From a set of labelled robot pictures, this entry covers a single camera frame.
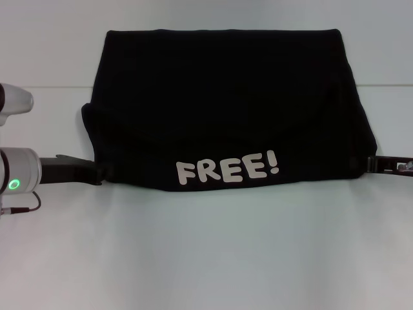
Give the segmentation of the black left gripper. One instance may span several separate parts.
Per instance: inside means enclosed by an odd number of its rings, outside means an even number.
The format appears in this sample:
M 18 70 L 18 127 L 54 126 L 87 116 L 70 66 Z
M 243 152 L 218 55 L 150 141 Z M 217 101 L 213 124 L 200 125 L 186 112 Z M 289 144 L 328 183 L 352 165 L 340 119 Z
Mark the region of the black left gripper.
M 111 181 L 113 166 L 103 165 L 101 170 L 94 161 L 58 154 L 54 158 L 40 158 L 42 177 L 40 184 L 86 183 L 101 185 Z

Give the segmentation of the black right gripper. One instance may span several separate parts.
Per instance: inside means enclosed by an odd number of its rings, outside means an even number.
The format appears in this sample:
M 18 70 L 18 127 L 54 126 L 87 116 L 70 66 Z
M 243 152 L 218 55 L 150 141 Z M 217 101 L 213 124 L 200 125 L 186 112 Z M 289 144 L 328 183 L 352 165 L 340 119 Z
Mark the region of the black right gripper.
M 392 156 L 369 156 L 367 171 L 378 174 L 412 176 L 412 158 Z

